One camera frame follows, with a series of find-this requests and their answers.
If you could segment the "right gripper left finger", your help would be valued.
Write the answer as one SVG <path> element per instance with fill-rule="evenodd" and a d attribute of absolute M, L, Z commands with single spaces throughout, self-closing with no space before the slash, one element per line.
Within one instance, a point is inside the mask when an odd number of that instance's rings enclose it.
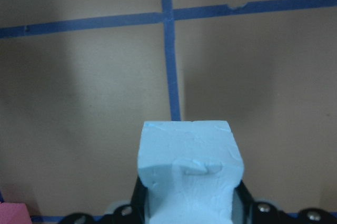
<path fill-rule="evenodd" d="M 105 212 L 105 223 L 145 223 L 147 188 L 137 177 L 130 200 L 111 203 Z"/>

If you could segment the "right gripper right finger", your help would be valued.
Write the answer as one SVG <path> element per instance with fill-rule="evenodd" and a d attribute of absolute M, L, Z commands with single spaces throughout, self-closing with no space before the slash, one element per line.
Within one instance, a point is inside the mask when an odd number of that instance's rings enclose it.
<path fill-rule="evenodd" d="M 242 180 L 234 189 L 232 221 L 251 224 L 281 223 L 278 209 L 269 202 L 256 201 Z"/>

